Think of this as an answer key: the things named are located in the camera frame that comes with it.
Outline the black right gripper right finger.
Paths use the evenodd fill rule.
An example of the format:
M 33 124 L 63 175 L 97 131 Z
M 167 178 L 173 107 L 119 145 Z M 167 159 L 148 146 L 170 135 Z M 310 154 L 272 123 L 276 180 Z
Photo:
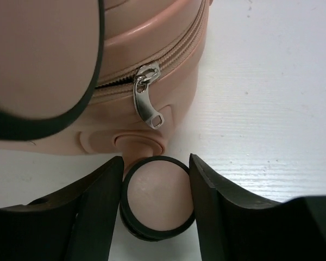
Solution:
M 280 203 L 189 160 L 202 260 L 326 260 L 326 196 Z

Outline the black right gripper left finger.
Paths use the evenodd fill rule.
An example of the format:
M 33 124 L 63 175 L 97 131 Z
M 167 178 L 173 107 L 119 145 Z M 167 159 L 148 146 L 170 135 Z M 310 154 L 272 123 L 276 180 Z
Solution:
M 0 260 L 107 260 L 123 159 L 26 205 L 0 208 Z

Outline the pink hard-shell suitcase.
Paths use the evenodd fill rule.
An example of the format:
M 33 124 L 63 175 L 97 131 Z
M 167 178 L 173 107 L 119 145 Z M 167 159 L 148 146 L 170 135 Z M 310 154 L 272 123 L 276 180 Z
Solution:
M 122 220 L 150 241 L 194 222 L 164 155 L 197 88 L 210 1 L 0 1 L 0 150 L 120 153 Z

